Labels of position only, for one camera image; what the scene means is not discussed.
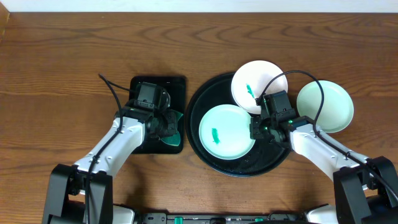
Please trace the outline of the green scrubbing sponge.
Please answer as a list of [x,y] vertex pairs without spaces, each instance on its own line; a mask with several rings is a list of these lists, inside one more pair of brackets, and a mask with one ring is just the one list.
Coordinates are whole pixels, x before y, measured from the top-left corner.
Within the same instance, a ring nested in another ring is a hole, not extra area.
[[169,146],[179,146],[181,135],[178,131],[178,122],[183,116],[182,113],[167,109],[162,113],[163,127],[161,128],[160,140]]

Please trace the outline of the mint plate bottom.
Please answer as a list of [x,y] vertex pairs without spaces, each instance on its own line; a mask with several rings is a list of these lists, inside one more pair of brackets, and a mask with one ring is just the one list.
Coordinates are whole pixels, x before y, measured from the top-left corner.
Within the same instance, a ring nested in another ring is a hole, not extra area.
[[251,116],[235,105],[218,105],[205,113],[198,134],[205,150],[224,160],[238,159],[254,146],[250,137]]

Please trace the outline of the mint plate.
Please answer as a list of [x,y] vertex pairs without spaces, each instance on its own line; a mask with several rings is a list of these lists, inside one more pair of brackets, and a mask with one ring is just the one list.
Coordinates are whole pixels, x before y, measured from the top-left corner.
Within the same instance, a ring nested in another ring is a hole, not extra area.
[[205,150],[224,160],[238,159],[254,146],[250,137],[251,116],[235,105],[218,105],[205,113],[198,134]]
[[[336,83],[327,80],[320,80],[319,83],[324,92],[324,102],[317,125],[326,133],[344,130],[354,116],[354,105],[350,95]],[[315,119],[321,98],[321,91],[316,82],[305,85],[297,97],[299,115]]]

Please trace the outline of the white plate top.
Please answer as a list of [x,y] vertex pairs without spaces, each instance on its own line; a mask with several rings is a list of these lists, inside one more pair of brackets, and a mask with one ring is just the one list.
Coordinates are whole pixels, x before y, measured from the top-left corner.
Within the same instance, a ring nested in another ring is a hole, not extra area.
[[260,114],[261,107],[256,98],[262,95],[265,87],[283,71],[274,63],[255,60],[245,63],[233,75],[231,94],[235,103],[251,114]]

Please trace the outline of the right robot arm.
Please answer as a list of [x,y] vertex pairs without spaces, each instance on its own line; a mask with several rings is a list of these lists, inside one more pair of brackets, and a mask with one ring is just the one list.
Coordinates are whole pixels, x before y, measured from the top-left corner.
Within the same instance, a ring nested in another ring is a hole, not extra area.
[[309,223],[397,223],[397,172],[384,156],[371,159],[348,149],[292,110],[251,118],[253,139],[290,149],[333,182],[334,205],[305,212]]

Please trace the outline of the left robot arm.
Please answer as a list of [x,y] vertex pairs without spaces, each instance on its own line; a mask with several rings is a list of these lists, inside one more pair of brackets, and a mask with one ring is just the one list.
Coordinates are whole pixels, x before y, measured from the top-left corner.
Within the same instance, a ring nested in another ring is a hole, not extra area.
[[171,109],[121,108],[110,130],[85,157],[53,169],[43,223],[135,223],[133,209],[113,203],[113,179],[146,139],[178,146],[182,116]]

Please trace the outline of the black round tray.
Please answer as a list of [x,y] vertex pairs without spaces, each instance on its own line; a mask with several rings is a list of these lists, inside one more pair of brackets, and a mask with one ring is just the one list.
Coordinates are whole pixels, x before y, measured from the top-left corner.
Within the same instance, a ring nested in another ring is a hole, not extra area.
[[231,94],[233,75],[233,72],[229,72],[211,78],[193,94],[185,112],[187,138],[195,154],[205,164],[220,173],[234,177],[265,174],[281,164],[289,155],[290,150],[260,139],[243,157],[223,160],[212,156],[200,142],[199,125],[205,113],[218,105],[236,104]]

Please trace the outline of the black rectangular water tray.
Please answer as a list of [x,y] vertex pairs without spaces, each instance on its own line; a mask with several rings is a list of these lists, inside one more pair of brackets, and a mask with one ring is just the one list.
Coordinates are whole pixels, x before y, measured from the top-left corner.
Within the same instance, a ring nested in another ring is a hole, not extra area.
[[[135,90],[136,87],[142,83],[153,83],[159,85],[167,91],[170,95],[170,107],[169,109],[178,111],[184,114],[185,109],[185,97],[186,97],[186,81],[183,76],[135,76],[131,79],[129,87]],[[180,144],[178,146],[172,146],[164,143],[163,141],[146,140],[140,147],[135,149],[132,154],[178,154],[183,149],[183,138],[184,138],[184,119],[183,116],[178,121],[178,132],[180,134]]]

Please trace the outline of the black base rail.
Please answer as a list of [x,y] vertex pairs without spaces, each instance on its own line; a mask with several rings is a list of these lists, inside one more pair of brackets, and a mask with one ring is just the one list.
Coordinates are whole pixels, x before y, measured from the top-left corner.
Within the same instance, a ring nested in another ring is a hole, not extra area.
[[137,215],[137,224],[257,224],[257,223],[304,223],[309,221],[301,214],[271,213],[268,215],[215,215],[215,214],[166,214],[143,213]]

